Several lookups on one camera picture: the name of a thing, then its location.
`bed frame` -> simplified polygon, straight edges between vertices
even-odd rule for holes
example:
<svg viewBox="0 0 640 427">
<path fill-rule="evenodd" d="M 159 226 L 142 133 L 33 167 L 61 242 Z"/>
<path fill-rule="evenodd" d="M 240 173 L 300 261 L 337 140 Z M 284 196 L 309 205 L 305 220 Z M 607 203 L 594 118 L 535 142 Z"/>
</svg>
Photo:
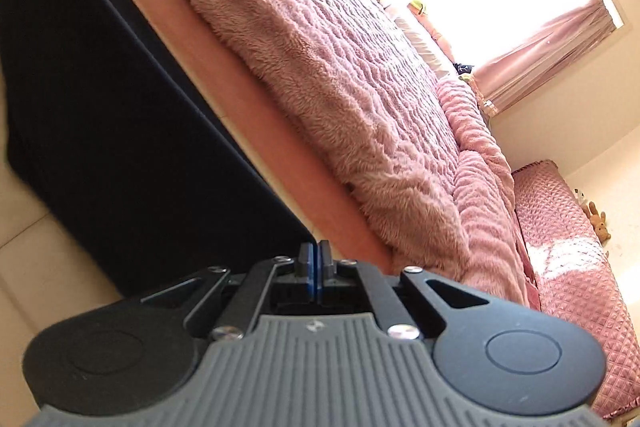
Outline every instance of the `bed frame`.
<svg viewBox="0 0 640 427">
<path fill-rule="evenodd" d="M 8 159 L 125 296 L 312 234 L 131 0 L 0 0 Z"/>
</svg>

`gray rubber grip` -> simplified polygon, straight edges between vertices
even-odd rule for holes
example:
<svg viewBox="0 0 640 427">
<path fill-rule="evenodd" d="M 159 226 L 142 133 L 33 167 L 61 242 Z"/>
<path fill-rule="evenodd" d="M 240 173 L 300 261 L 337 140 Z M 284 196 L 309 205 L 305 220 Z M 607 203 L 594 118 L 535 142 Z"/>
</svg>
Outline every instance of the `gray rubber grip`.
<svg viewBox="0 0 640 427">
<path fill-rule="evenodd" d="M 254 333 L 213 343 L 191 380 L 135 413 L 82 417 L 52 407 L 30 427 L 597 427 L 588 407 L 514 417 L 450 388 L 426 346 L 394 340 L 369 313 L 263 315 Z"/>
</svg>

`tile floor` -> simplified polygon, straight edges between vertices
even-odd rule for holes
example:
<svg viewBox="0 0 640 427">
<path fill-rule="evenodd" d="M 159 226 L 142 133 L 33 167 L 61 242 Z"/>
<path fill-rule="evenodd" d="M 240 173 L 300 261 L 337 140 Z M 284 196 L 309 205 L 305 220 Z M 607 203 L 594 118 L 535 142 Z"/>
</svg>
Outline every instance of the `tile floor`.
<svg viewBox="0 0 640 427">
<path fill-rule="evenodd" d="M 9 168 L 5 109 L 0 76 L 0 425 L 17 427 L 37 411 L 20 367 L 31 338 L 118 293 Z"/>
</svg>

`brown stuffed animal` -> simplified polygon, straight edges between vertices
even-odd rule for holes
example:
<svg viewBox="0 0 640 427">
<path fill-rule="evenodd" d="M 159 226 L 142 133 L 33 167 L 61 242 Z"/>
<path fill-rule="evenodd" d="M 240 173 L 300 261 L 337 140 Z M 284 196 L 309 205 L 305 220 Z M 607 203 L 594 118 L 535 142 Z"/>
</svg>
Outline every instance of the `brown stuffed animal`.
<svg viewBox="0 0 640 427">
<path fill-rule="evenodd" d="M 589 218 L 591 226 L 595 231 L 598 239 L 600 240 L 600 244 L 603 244 L 607 239 L 611 239 L 611 234 L 607 230 L 606 219 L 607 216 L 603 212 L 598 215 L 598 210 L 596 208 L 596 204 L 591 201 L 589 206 L 586 204 L 581 205 L 582 211 Z"/>
</svg>

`pink fluffy blanket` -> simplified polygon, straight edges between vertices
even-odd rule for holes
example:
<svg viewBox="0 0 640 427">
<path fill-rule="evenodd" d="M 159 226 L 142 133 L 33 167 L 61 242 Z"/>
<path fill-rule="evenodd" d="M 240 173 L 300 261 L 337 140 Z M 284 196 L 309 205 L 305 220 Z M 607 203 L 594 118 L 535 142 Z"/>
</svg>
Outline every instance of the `pink fluffy blanket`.
<svg viewBox="0 0 640 427">
<path fill-rule="evenodd" d="M 526 303 L 510 168 L 468 87 L 375 0 L 190 0 L 351 191 L 396 267 Z"/>
</svg>

